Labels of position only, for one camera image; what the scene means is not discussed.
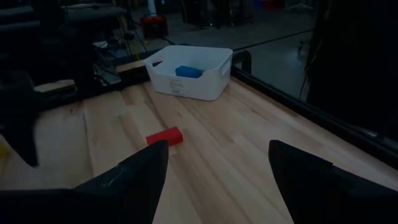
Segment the red foam block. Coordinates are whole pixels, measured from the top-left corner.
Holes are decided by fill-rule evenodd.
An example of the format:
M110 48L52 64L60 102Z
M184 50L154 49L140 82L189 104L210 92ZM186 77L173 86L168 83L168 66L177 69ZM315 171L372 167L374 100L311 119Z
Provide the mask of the red foam block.
M181 131L178 129L178 127L172 127L155 133L153 135L147 136L146 139L148 144L153 144L159 140L167 140L169 142L169 146L178 144L183 140Z

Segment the wooden table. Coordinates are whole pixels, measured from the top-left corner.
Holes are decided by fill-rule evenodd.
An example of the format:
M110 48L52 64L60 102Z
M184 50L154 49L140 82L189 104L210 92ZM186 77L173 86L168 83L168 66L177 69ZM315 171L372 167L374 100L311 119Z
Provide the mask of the wooden table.
M178 126L154 223L292 223L267 158L279 139L398 190L398 172L232 78L216 101L177 98L131 86L42 113L35 127L40 167L11 153L2 189L74 187Z

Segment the yellow object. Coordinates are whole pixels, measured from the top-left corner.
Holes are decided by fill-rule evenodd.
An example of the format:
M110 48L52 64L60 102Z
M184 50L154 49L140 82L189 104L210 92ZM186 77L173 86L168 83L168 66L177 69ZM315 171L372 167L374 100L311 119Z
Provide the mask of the yellow object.
M6 157L8 153L8 146L4 142L0 142L0 158Z

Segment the white storage basket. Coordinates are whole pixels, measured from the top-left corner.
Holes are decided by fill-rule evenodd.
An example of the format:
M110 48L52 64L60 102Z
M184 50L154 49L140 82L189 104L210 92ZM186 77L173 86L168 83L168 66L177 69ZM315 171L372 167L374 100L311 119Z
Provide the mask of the white storage basket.
M155 91L201 100L217 99L229 82L231 49L173 45L144 60ZM175 69L188 66L203 70L199 78L178 77Z

